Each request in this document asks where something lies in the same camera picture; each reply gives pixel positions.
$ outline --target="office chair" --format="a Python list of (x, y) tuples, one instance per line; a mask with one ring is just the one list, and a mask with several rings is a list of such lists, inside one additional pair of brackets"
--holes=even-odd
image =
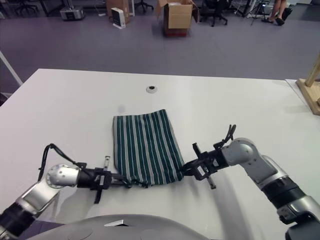
[(144, 0), (140, 0), (140, 2), (135, 3), (135, 4), (134, 4), (134, 9), (138, 8), (139, 6), (142, 7), (144, 13), (146, 13), (146, 9), (148, 9), (148, 7), (151, 8), (152, 11), (154, 10), (154, 6), (152, 6), (152, 5), (144, 2)]
[(200, 22), (205, 22), (208, 17), (212, 17), (211, 27), (215, 26), (216, 18), (223, 19), (225, 21), (224, 25), (228, 25), (228, 19), (222, 15), (222, 12), (228, 9), (230, 5), (231, 1), (227, 2), (227, 0), (203, 0), (200, 9)]
[(20, 6), (14, 9), (15, 14), (22, 16), (22, 11), (26, 10), (29, 13), (29, 10), (32, 10), (34, 13), (38, 12), (38, 7), (36, 5), (27, 4), (27, 0), (9, 0), (9, 2), (18, 2)]

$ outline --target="green striped towel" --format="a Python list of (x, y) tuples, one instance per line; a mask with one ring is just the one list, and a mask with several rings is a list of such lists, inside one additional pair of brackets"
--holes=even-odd
[(114, 164), (142, 187), (180, 181), (184, 164), (166, 110), (113, 118)]

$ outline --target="wooden stand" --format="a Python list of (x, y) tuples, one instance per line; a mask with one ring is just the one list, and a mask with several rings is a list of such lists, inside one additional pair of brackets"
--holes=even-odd
[(300, 78), (295, 83), (298, 85), (313, 114), (320, 116), (320, 82), (315, 81), (319, 73), (320, 54), (316, 59), (307, 80)]

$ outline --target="white table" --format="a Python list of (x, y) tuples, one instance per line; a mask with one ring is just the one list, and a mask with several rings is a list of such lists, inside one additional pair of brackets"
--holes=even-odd
[[(146, 92), (154, 85), (157, 93)], [(37, 180), (44, 147), (101, 167), (113, 154), (115, 115), (166, 109), (185, 162), (225, 137), (253, 140), (320, 202), (320, 120), (285, 81), (39, 69), (0, 108), (0, 211)], [(65, 163), (55, 152), (47, 166)], [(70, 223), (109, 214), (149, 214), (182, 223), (211, 239), (284, 240), (288, 226), (240, 166), (206, 181), (95, 192), (65, 188), (42, 219)]]

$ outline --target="tripod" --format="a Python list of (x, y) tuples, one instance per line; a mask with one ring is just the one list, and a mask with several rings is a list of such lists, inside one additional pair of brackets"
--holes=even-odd
[(249, 14), (254, 15), (253, 13), (255, 12), (255, 15), (252, 17), (251, 26), (254, 24), (254, 21), (257, 19), (257, 16), (260, 10), (262, 10), (262, 15), (264, 19), (266, 19), (265, 6), (267, 2), (268, 0), (259, 0), (257, 5), (250, 12), (246, 14), (246, 16), (248, 16)]

